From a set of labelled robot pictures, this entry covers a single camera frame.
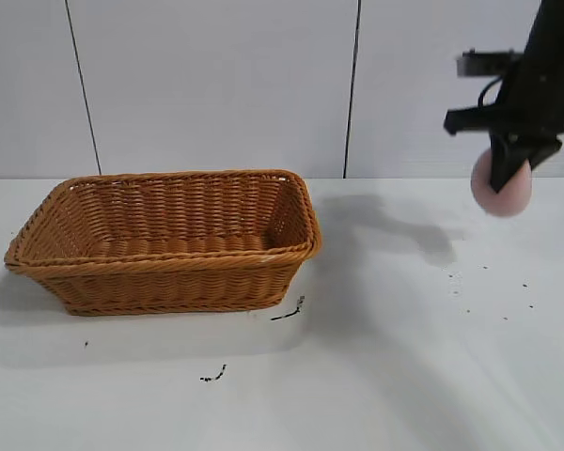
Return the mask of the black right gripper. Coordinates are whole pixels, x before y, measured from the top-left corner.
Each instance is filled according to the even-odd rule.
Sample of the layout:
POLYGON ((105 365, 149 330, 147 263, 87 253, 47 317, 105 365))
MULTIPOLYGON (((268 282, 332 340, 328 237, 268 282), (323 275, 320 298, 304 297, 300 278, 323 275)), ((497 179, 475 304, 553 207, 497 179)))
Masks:
POLYGON ((495 133, 490 135, 490 185, 496 193, 525 163, 536 169, 560 151, 562 142, 555 137, 564 133, 564 63, 459 63, 457 72, 501 84, 494 102, 484 101, 484 88, 475 106, 449 110, 444 121, 451 135, 495 133), (528 149, 518 135, 553 139, 535 139, 528 149))

